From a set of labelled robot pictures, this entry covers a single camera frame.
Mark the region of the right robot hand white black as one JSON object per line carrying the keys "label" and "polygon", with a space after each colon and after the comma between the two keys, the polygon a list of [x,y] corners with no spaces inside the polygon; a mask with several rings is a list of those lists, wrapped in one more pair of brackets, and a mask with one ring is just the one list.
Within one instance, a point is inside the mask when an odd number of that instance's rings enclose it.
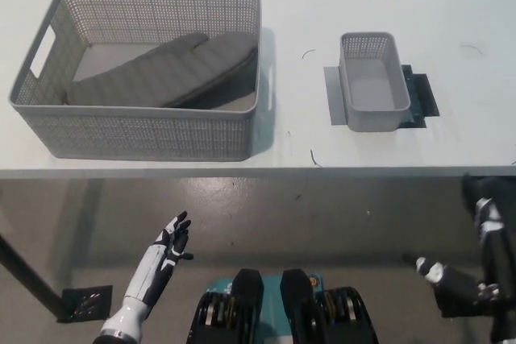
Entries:
{"label": "right robot hand white black", "polygon": [[515,178],[466,174],[461,192],[479,240],[483,277],[422,255],[402,259],[432,287],[441,317],[489,317],[491,343],[514,343]]}

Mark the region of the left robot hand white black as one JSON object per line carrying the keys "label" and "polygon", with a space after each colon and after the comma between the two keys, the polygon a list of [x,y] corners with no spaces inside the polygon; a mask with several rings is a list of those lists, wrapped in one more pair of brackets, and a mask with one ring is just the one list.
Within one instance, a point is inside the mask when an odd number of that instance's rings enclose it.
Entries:
{"label": "left robot hand white black", "polygon": [[145,251],[127,287],[124,296],[142,302],[147,315],[162,295],[178,262],[194,258],[185,251],[191,224],[187,216],[186,211],[179,213],[162,229]]}

